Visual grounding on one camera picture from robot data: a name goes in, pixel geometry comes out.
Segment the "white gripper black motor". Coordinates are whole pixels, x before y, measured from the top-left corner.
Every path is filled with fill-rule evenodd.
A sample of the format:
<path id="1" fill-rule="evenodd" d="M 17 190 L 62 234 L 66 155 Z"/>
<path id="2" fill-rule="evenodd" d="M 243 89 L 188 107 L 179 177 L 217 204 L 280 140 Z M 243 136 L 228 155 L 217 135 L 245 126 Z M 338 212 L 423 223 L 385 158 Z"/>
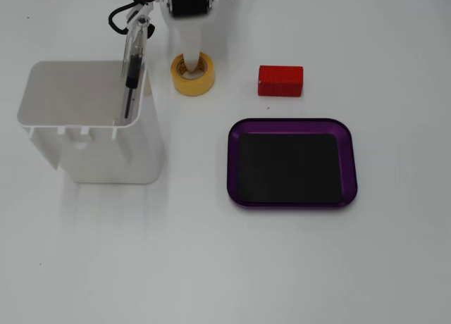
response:
<path id="1" fill-rule="evenodd" d="M 183 60 L 188 72 L 198 66 L 201 51 L 202 30 L 212 22 L 209 15 L 218 5 L 218 0 L 161 0 L 169 13 L 168 25 L 180 36 Z"/>

